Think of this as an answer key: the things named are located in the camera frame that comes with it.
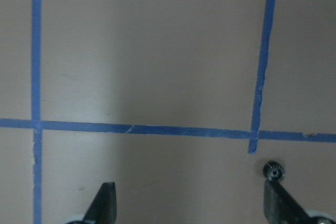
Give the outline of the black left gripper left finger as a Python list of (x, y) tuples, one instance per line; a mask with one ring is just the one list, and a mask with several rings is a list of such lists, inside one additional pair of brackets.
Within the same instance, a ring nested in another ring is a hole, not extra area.
[(117, 219), (117, 196), (115, 182), (103, 183), (87, 210), (84, 223), (115, 223)]

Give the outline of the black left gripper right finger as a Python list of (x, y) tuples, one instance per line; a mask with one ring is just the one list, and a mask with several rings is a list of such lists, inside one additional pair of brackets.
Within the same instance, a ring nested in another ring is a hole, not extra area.
[(264, 183), (264, 215), (268, 223), (304, 223), (310, 216), (295, 199), (273, 180)]

